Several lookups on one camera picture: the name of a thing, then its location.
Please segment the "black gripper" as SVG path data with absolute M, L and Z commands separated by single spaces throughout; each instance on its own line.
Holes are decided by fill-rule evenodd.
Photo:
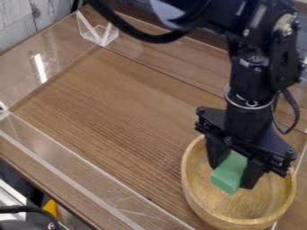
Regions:
M 207 159 L 216 169 L 235 151 L 247 158 L 243 189 L 251 190 L 266 173 L 286 177 L 298 153 L 274 128 L 271 107 L 225 110 L 197 107 L 195 130 L 205 136 Z

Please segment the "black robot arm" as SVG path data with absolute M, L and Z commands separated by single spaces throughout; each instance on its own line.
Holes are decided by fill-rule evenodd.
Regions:
M 149 0 L 160 21 L 175 32 L 201 28 L 225 37 L 231 61 L 224 110 L 199 107 L 195 129 L 205 135 L 212 169 L 231 151 L 247 160 L 238 185 L 251 189 L 264 173 L 288 174 L 296 152 L 279 137 L 278 99 L 299 114 L 290 87 L 304 63 L 298 51 L 298 8 L 291 0 Z

